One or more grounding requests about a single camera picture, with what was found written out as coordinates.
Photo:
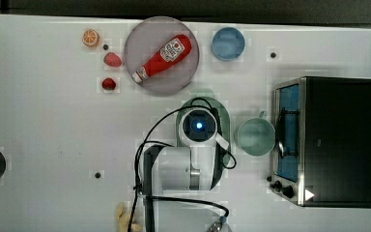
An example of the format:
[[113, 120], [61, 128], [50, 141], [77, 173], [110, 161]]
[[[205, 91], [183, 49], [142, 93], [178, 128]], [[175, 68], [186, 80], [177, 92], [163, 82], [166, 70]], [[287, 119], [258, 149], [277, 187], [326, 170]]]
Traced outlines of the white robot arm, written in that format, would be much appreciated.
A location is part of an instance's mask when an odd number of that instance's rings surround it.
[[178, 117], [176, 146], [154, 143], [143, 153], [142, 195], [147, 232], [157, 232], [157, 201], [182, 202], [166, 190], [204, 191], [219, 183], [230, 159], [229, 136], [214, 107], [189, 105]]

